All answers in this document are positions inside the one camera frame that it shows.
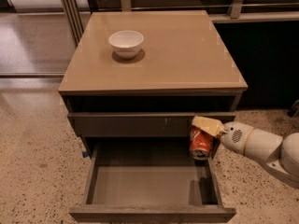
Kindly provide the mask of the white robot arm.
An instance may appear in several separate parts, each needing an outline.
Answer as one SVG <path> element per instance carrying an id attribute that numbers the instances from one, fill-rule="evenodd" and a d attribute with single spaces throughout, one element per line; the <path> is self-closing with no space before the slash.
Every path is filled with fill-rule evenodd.
<path id="1" fill-rule="evenodd" d="M 299 133 L 283 138 L 244 123 L 222 124 L 205 117 L 194 117 L 192 126 L 217 137 L 227 149 L 256 161 L 279 181 L 299 189 Z"/>

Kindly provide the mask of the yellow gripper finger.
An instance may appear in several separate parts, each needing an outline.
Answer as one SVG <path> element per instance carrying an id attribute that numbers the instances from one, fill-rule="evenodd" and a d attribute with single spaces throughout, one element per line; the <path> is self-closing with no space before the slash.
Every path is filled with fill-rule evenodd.
<path id="1" fill-rule="evenodd" d="M 224 124 L 220 120 L 195 116 L 192 120 L 191 138 L 194 138 L 201 131 L 213 137 L 227 133 Z"/>

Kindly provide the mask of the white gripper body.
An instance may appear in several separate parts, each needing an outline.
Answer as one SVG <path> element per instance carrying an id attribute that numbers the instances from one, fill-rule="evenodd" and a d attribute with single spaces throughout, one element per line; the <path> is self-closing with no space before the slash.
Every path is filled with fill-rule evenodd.
<path id="1" fill-rule="evenodd" d="M 224 128 L 226 133 L 221 136 L 221 143 L 227 149 L 243 155 L 245 153 L 245 144 L 253 127 L 244 123 L 232 121 L 225 123 Z"/>

